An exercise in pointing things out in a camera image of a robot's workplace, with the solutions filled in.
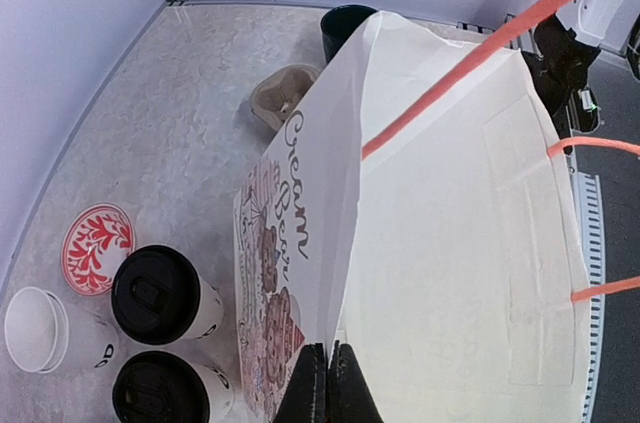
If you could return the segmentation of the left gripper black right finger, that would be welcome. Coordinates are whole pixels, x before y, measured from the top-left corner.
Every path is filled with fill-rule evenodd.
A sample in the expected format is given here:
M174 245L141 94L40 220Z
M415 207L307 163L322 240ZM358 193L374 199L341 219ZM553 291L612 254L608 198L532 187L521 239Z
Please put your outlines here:
M327 375L327 421L383 422L352 346L339 340Z

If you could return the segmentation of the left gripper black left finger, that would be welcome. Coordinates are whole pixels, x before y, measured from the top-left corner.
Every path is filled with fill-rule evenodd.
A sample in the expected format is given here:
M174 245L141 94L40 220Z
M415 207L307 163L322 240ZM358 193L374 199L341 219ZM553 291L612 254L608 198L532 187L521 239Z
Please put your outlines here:
M321 343L301 348L274 423L326 421L327 368Z

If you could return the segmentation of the white paper takeout bag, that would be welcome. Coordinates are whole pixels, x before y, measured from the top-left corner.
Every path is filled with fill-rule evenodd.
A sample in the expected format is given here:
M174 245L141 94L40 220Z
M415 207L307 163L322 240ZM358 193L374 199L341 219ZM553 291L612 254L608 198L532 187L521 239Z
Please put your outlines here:
M567 163L511 39L380 11L237 193L236 321L250 422L271 422L306 344L344 334L385 422L578 422L588 276Z

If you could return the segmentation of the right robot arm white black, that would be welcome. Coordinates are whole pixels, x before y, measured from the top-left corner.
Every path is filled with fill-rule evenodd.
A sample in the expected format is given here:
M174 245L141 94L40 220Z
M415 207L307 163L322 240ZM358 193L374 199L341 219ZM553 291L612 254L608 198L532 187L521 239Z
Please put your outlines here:
M411 71L427 85L427 98L441 94L504 52L521 34L533 31L547 66L584 69L596 56L624 0L538 0L504 23L481 44L467 49L443 40L396 15L396 10L425 6L427 11L498 11L508 0L330 0L335 8L321 20L329 73L354 74L406 83Z

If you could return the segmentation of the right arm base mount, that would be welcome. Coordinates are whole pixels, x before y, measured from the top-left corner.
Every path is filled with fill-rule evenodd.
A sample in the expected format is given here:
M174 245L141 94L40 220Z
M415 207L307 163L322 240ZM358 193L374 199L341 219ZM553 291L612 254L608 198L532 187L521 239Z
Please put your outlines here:
M533 31L536 50L524 51L535 90L558 135L591 133L599 124L599 109L588 85L588 70L600 50L576 39L557 16L543 20Z

